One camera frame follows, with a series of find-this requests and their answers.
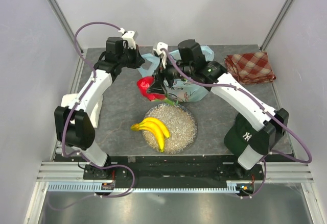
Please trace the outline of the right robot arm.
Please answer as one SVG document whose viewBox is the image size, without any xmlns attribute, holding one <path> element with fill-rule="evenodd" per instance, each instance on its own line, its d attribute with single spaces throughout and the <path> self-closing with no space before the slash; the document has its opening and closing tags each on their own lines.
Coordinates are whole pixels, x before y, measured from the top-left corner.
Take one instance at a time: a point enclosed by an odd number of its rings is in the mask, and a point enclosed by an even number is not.
<svg viewBox="0 0 327 224">
<path fill-rule="evenodd" d="M 178 44 L 179 60 L 168 52 L 168 45 L 159 42 L 152 54 L 159 57 L 159 65 L 153 73 L 154 82 L 148 93 L 167 94 L 176 79 L 184 78 L 202 86 L 234 107 L 252 126 L 255 133 L 247 132 L 243 139 L 247 146 L 238 156 L 234 174 L 240 180 L 252 175 L 252 168 L 261 161 L 284 136 L 289 113 L 276 110 L 246 90 L 226 68 L 216 61 L 208 61 L 201 46 L 194 39 Z"/>
</svg>

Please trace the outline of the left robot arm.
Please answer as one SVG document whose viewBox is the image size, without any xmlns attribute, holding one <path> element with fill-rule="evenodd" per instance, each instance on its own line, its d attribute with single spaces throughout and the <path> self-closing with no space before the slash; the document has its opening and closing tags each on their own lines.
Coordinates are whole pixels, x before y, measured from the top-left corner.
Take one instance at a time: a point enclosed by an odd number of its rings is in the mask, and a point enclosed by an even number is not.
<svg viewBox="0 0 327 224">
<path fill-rule="evenodd" d="M 134 34 L 134 31 L 127 31 L 121 37 L 109 37 L 106 50 L 92 66 L 91 76 L 77 97 L 54 111 L 57 139 L 62 143 L 63 155 L 68 157 L 66 147 L 71 147 L 75 154 L 80 154 L 87 161 L 84 171 L 101 180 L 112 175 L 111 159 L 95 143 L 95 129 L 90 116 L 124 67 L 137 69 L 144 64 Z"/>
</svg>

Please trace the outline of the yellow fake banana bunch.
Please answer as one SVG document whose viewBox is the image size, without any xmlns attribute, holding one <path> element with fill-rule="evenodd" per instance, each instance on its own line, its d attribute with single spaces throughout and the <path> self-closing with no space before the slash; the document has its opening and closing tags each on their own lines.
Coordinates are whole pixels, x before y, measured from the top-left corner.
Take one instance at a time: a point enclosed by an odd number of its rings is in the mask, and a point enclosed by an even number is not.
<svg viewBox="0 0 327 224">
<path fill-rule="evenodd" d="M 170 138 L 170 132 L 166 125 L 155 117 L 146 117 L 140 123 L 133 124 L 130 129 L 132 131 L 149 131 L 151 132 L 157 141 L 159 151 L 164 152 L 165 140 Z"/>
</svg>

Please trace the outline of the light blue plastic bag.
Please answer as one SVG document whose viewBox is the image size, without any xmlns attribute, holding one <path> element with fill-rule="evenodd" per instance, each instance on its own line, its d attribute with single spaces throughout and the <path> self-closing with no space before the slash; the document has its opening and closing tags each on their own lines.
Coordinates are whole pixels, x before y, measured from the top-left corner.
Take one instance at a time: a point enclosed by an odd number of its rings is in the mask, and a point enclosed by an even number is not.
<svg viewBox="0 0 327 224">
<path fill-rule="evenodd" d="M 161 59 L 158 56 L 144 54 L 142 57 L 151 62 L 151 66 L 148 69 L 144 69 L 142 67 L 138 69 L 142 78 L 153 76 L 158 67 L 163 67 Z M 204 80 L 198 76 L 199 71 L 205 68 L 209 61 L 212 61 L 213 58 L 214 52 L 209 47 L 201 46 L 194 40 L 189 39 L 179 43 L 178 50 L 167 54 L 166 67 L 174 67 L 171 62 L 171 60 L 174 60 L 175 65 L 177 65 L 185 75 L 199 83 L 204 83 Z M 166 81 L 164 81 L 164 84 L 167 89 L 167 93 L 162 95 L 165 95 L 167 98 L 172 99 L 173 101 L 178 101 L 178 103 L 197 102 L 208 94 L 208 90 L 205 87 L 190 82 L 180 73 L 179 78 L 174 80 L 171 88 L 168 87 Z"/>
</svg>

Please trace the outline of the red fake dragon fruit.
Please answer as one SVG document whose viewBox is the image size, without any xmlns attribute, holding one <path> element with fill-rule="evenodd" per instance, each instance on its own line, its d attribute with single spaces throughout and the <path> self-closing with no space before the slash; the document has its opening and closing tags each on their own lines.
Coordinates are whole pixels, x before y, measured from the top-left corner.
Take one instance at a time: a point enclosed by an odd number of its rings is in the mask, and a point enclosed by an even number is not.
<svg viewBox="0 0 327 224">
<path fill-rule="evenodd" d="M 151 102 L 165 102 L 170 105 L 177 105 L 178 101 L 173 101 L 162 94 L 148 93 L 148 89 L 154 83 L 155 78 L 153 76 L 143 77 L 136 82 L 136 85 L 142 96 L 147 98 Z"/>
</svg>

